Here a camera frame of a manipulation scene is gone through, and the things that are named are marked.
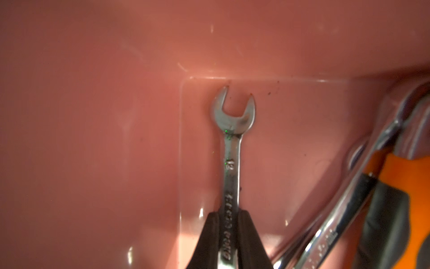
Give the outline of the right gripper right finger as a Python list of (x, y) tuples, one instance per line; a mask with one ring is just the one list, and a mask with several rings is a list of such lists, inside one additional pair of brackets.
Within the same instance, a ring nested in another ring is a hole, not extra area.
[(240, 269), (272, 269), (273, 265), (264, 249), (248, 211), (238, 215), (238, 244)]

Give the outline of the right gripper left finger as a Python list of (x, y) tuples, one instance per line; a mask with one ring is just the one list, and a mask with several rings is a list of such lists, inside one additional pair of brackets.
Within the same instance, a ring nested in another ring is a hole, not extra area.
[(194, 253), (186, 269), (216, 269), (219, 245), (219, 213), (211, 212), (206, 218)]

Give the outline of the small 12 silver wrench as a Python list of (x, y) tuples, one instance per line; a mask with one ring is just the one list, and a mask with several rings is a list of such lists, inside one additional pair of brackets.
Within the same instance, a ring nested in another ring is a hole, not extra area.
[(240, 203), (240, 164), (241, 142), (244, 134), (255, 122), (256, 105), (249, 96), (241, 116), (229, 115), (224, 111), (229, 87), (221, 88), (213, 102), (212, 118), (224, 137), (222, 156), (222, 192), (219, 208), (219, 246), (217, 254), (218, 269), (236, 269), (238, 267), (238, 215)]

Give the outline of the pink plastic storage box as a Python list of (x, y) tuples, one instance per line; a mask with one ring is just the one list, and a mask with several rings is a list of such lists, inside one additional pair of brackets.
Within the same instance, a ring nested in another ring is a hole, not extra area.
[(218, 89), (256, 120), (241, 206), (269, 255), (326, 205), (428, 1), (2, 1), (1, 267), (183, 269), (219, 207)]

